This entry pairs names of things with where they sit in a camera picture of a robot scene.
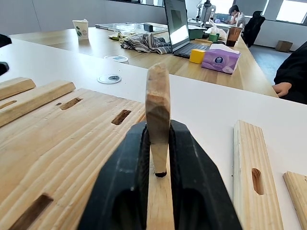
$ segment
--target striped cloth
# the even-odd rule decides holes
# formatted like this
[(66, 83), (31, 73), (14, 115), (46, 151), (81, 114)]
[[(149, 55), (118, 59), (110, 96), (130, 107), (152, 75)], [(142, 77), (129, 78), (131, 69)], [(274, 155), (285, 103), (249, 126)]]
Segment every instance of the striped cloth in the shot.
[(168, 54), (172, 52), (170, 42), (166, 42), (162, 37), (154, 37), (153, 34), (138, 34), (123, 39), (120, 45), (124, 49), (135, 49), (138, 52), (155, 52), (158, 54)]

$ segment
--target green container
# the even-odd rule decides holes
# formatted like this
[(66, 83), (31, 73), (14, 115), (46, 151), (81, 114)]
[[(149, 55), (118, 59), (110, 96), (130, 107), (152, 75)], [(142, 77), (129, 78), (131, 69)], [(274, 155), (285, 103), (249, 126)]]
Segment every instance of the green container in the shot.
[(194, 29), (194, 30), (190, 30), (189, 29), (189, 39), (190, 40), (195, 40), (195, 39), (200, 39), (202, 38), (203, 35), (203, 30), (200, 29)]
[(212, 42), (217, 42), (217, 40), (219, 39), (219, 36), (220, 34), (210, 34), (208, 40)]

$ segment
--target floor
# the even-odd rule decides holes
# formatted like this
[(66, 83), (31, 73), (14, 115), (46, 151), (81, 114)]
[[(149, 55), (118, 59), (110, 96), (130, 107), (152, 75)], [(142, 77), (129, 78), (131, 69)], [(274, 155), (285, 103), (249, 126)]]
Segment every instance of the floor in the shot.
[(274, 78), (277, 69), (291, 53), (283, 53), (276, 51), (273, 48), (263, 46), (252, 46), (249, 50), (269, 82), (274, 85)]

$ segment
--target plastic bag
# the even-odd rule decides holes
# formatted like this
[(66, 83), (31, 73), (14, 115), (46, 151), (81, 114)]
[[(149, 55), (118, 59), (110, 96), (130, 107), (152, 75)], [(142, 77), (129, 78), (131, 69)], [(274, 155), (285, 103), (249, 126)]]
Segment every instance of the plastic bag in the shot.
[(209, 20), (209, 23), (212, 25), (212, 27), (207, 30), (207, 34), (220, 34), (219, 39), (226, 41), (226, 32), (220, 28), (217, 28), (215, 23), (211, 19)]

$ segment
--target laptop screen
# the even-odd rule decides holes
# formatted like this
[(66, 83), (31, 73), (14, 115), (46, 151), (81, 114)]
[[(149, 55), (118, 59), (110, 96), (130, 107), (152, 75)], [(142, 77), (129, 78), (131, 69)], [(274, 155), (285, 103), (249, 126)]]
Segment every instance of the laptop screen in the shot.
[(173, 51), (189, 43), (188, 19), (185, 0), (164, 0), (169, 37)]

